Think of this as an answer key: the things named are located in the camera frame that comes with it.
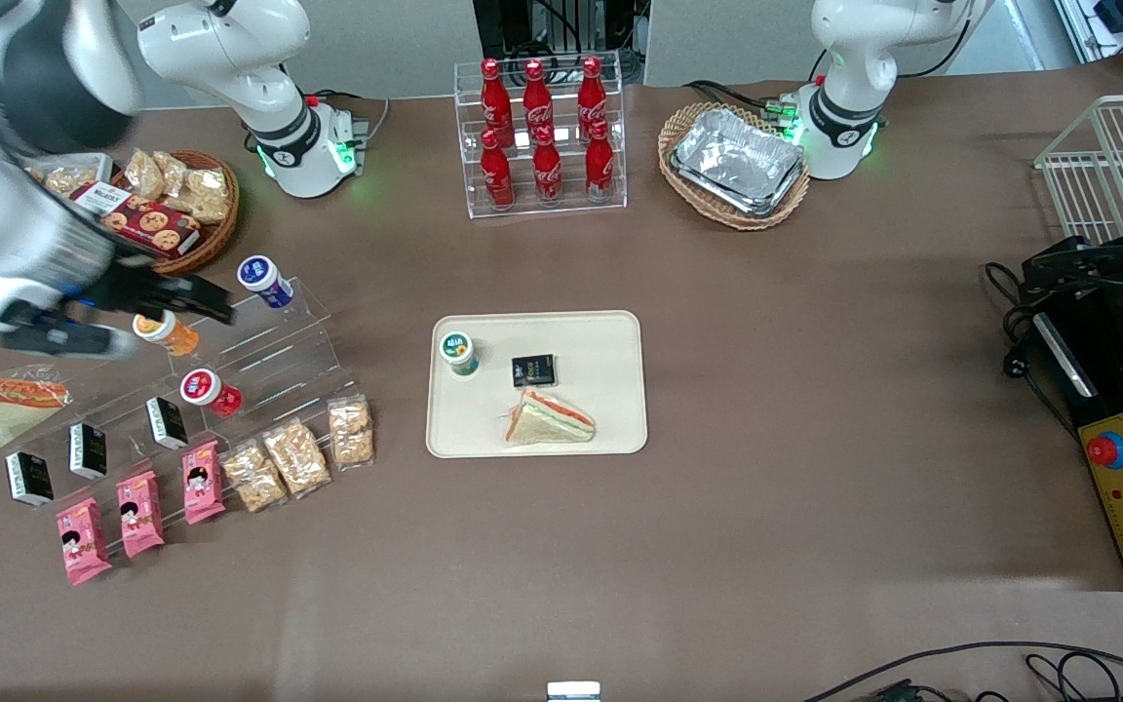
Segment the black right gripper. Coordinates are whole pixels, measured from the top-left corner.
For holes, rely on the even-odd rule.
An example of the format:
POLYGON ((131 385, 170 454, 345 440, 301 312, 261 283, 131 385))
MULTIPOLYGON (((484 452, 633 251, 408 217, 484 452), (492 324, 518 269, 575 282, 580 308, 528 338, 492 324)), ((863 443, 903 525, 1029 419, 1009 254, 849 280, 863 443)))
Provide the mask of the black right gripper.
POLYGON ((92 283, 72 293, 72 301, 108 312, 150 316, 168 310, 232 323, 235 308, 227 289, 200 276, 162 276, 153 262, 146 254, 113 257, 92 283))

